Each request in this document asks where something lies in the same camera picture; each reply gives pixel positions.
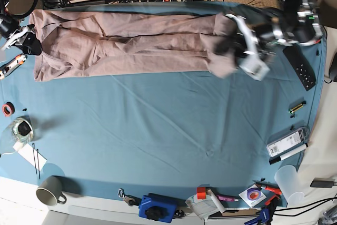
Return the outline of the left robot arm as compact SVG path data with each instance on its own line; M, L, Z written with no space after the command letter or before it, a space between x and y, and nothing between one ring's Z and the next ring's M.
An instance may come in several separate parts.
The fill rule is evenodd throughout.
M310 46L321 39L322 29L314 0L278 1L278 8L250 7L251 12L260 16L259 22L235 10L226 13L230 29L215 45L215 53L265 59L277 45Z

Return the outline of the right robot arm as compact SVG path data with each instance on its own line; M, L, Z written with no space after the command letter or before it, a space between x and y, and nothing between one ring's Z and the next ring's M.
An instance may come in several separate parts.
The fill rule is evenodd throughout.
M35 35L35 25L20 26L20 22L33 12L38 0L34 0L30 9L20 15L10 14L6 11L9 1L1 0L1 37L6 39L6 43L1 47L1 50L14 46L24 54L40 55L42 45Z

